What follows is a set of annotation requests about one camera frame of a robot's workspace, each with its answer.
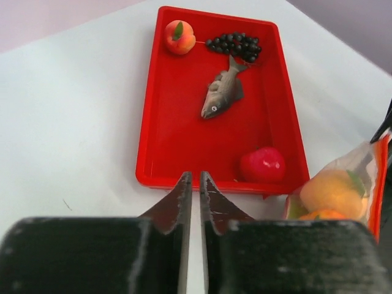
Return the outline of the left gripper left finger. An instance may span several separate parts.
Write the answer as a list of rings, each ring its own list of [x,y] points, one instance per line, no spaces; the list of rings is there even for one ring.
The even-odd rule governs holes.
[[[192,175],[138,217],[30,217],[1,242],[2,293],[185,293]]]

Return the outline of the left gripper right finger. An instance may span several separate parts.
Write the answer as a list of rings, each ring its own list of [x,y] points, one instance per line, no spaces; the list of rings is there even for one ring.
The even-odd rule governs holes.
[[[255,220],[200,175],[206,293],[390,293],[374,237],[352,220]]]

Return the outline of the toy yellow orange mango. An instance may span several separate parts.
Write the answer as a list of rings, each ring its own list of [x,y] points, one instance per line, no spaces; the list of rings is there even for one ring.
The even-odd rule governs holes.
[[[364,182],[349,170],[322,170],[300,190],[308,211],[332,209],[351,219],[364,216],[367,197]]]

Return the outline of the toy orange tangerine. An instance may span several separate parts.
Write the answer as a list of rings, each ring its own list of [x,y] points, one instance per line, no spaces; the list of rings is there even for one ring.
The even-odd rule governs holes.
[[[299,220],[304,220],[304,221],[315,221],[319,219],[341,220],[341,219],[348,219],[348,218],[349,217],[332,209],[320,209],[299,217]]]

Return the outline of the clear zip top bag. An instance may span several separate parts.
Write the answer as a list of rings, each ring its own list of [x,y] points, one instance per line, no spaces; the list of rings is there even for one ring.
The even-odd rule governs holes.
[[[390,143],[386,131],[324,166],[287,196],[283,218],[354,220],[378,239]]]

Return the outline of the toy peach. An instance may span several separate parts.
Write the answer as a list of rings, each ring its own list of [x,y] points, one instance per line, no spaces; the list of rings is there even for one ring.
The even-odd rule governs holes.
[[[192,26],[182,20],[173,20],[166,25],[164,41],[167,49],[176,55],[184,55],[193,49],[196,37]]]

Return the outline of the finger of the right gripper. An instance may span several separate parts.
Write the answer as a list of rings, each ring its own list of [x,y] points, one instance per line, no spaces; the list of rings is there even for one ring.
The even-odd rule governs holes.
[[[389,129],[391,128],[391,109],[392,109],[392,100],[390,100],[390,104],[385,116],[384,121],[381,123],[380,127],[377,129],[376,133],[370,140],[370,144],[378,141],[382,135]]]

